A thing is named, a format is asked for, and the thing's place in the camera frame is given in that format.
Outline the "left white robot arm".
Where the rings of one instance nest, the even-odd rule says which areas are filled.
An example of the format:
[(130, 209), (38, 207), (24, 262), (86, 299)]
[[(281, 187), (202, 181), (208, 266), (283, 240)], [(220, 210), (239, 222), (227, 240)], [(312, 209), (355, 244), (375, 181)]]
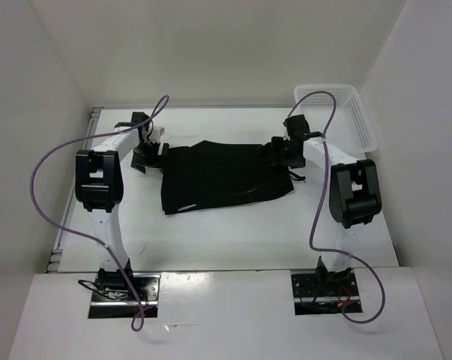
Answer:
[(155, 127), (149, 115), (133, 112), (131, 120), (116, 124), (100, 145), (76, 153), (76, 199), (87, 211), (99, 240), (100, 268), (92, 291), (112, 301), (128, 299), (136, 289), (119, 223), (118, 208), (124, 196), (121, 162), (132, 155), (130, 166), (141, 173), (161, 168), (169, 147), (160, 143), (163, 134), (164, 128)]

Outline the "black shorts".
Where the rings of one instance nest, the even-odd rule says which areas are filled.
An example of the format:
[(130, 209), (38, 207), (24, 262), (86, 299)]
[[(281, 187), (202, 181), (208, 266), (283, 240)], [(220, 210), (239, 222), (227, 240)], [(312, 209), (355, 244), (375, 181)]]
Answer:
[(276, 200), (305, 177), (271, 162), (271, 144), (201, 141), (170, 148), (162, 162), (166, 215)]

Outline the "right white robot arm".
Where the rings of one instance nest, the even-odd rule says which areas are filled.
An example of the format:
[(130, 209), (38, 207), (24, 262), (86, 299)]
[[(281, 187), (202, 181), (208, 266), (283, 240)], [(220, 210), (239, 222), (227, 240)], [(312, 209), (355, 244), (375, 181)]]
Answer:
[[(371, 160), (352, 157), (325, 141), (322, 133), (310, 130), (304, 115), (290, 116), (283, 124), (285, 135), (271, 140), (272, 165), (298, 169), (311, 163), (324, 172), (309, 246), (319, 253), (315, 287), (321, 294), (330, 295), (349, 279), (359, 229), (371, 223), (382, 210), (376, 165)], [(340, 230), (324, 245), (316, 247), (313, 241), (325, 206)]]

